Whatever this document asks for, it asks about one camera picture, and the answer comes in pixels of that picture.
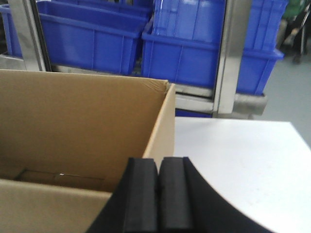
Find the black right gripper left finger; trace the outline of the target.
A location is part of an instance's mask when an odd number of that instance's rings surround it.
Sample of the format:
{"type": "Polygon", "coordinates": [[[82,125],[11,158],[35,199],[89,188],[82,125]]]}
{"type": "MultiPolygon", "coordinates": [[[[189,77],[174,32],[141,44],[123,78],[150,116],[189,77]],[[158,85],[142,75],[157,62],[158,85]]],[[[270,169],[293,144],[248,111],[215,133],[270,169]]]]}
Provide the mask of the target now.
{"type": "Polygon", "coordinates": [[[158,174],[153,159],[129,158],[122,178],[88,233],[156,233],[158,174]]]}

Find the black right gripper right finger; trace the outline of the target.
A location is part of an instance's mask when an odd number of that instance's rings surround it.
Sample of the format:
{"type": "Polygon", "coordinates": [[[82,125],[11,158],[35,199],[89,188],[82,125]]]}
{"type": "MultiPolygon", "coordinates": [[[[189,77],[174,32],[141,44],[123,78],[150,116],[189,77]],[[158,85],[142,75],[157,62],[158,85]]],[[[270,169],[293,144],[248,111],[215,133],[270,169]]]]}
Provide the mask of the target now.
{"type": "Polygon", "coordinates": [[[188,157],[166,157],[159,171],[161,233],[267,233],[202,177],[188,157]]]}

